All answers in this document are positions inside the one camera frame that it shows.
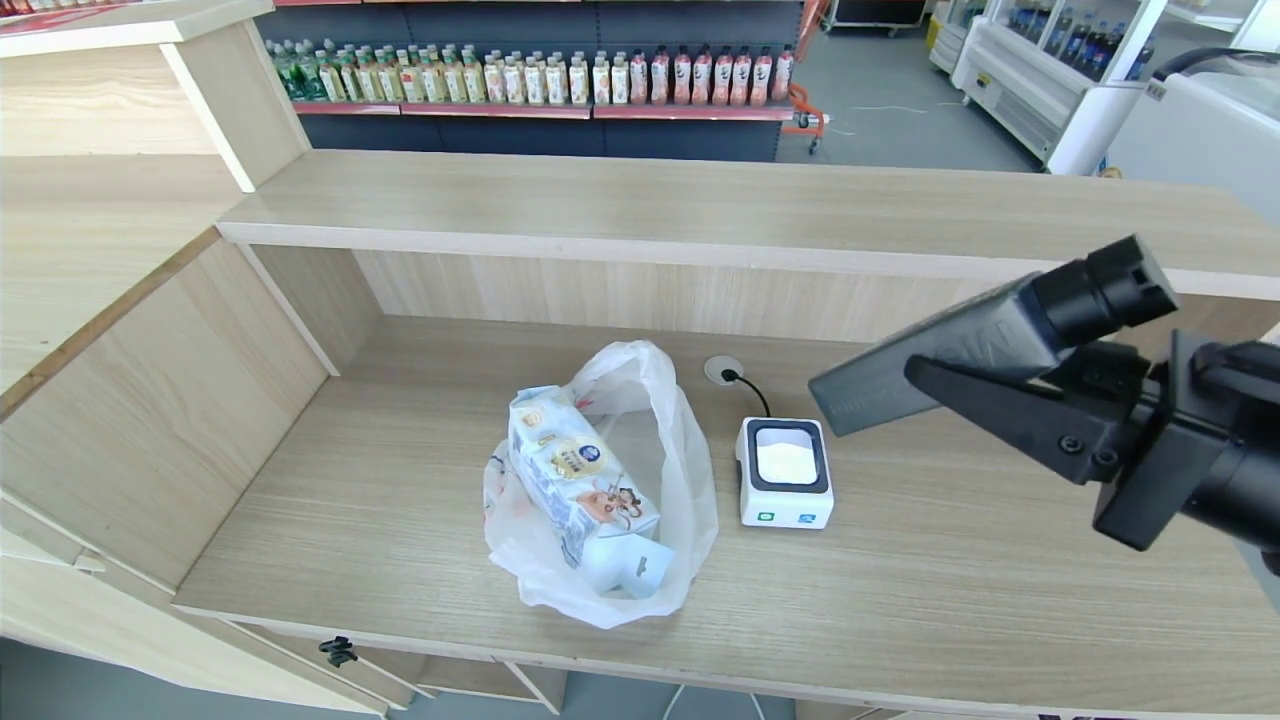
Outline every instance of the blue bottle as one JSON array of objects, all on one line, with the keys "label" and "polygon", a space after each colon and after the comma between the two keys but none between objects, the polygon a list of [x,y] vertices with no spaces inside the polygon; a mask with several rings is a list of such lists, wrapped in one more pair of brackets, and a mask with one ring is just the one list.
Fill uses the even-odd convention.
[{"label": "blue bottle", "polygon": [[1068,65],[1075,63],[1075,58],[1084,47],[1084,38],[1093,29],[1093,13],[1084,13],[1084,18],[1071,29],[1066,37],[1066,47],[1062,50],[1061,60]]}]

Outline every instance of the drawer handle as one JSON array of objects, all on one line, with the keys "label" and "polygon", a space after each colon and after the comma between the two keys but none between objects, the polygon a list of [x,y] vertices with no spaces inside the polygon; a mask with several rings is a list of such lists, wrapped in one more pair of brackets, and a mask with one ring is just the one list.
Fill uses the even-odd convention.
[{"label": "drawer handle", "polygon": [[351,644],[351,641],[342,635],[320,643],[320,652],[329,653],[329,665],[334,667],[342,667],[342,664],[348,660],[360,660],[356,656],[356,646]]}]

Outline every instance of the counter top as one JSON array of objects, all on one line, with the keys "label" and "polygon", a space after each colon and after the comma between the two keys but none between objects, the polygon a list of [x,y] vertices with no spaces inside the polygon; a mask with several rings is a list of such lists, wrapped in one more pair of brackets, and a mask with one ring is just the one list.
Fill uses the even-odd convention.
[{"label": "counter top", "polygon": [[0,20],[0,59],[182,42],[270,13],[271,0],[161,0]]},{"label": "counter top", "polygon": [[0,389],[10,389],[241,197],[216,155],[5,158]]},{"label": "counter top", "polygon": [[311,151],[232,241],[1004,281],[1137,232],[1180,292],[1280,300],[1280,229],[1226,192],[1061,176]]},{"label": "counter top", "polygon": [[[486,560],[480,478],[515,391],[614,340],[675,360],[708,437],[719,537],[686,606],[614,630],[527,609]],[[1280,618],[1233,543],[1185,518],[1135,553],[1066,483],[947,411],[833,439],[822,532],[737,521],[732,443],[850,343],[385,318],[298,418],[179,588],[196,612],[361,643],[954,712],[1280,712]]]}]

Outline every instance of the gray floor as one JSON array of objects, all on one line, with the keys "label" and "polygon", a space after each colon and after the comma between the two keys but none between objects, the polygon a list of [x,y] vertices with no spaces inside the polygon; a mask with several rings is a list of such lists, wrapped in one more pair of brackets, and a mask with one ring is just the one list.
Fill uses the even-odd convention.
[{"label": "gray floor", "polygon": [[929,61],[924,29],[820,33],[795,81],[831,115],[817,155],[808,136],[783,135],[780,163],[1037,172],[1041,163]]}]

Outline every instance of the pink bottle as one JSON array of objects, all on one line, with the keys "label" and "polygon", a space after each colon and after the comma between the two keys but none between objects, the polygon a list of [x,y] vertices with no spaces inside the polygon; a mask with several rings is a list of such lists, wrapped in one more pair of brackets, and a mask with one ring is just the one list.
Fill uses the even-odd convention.
[{"label": "pink bottle", "polygon": [[705,105],[712,99],[712,49],[703,45],[694,60],[694,91],[690,96],[694,105]]},{"label": "pink bottle", "polygon": [[746,105],[746,94],[750,86],[751,51],[744,45],[742,51],[733,60],[733,86],[728,91],[728,104],[737,108]]},{"label": "pink bottle", "polygon": [[676,105],[689,105],[689,79],[692,72],[692,63],[689,60],[689,47],[681,45],[680,54],[676,55],[676,85],[671,99]]},{"label": "pink bottle", "polygon": [[751,68],[751,105],[763,106],[769,100],[769,74],[773,72],[773,55],[769,49],[760,51]]},{"label": "pink bottle", "polygon": [[716,87],[712,90],[712,105],[728,105],[728,86],[733,82],[733,55],[724,46],[721,56],[716,58]]},{"label": "pink bottle", "polygon": [[778,55],[778,69],[773,73],[773,91],[769,95],[773,96],[774,102],[786,102],[791,99],[791,68],[795,67],[795,55],[791,54],[791,46],[787,45]]},{"label": "pink bottle", "polygon": [[659,45],[658,53],[653,56],[653,68],[649,77],[653,78],[653,92],[649,95],[654,105],[666,105],[669,79],[671,56],[667,55],[667,46]]}]

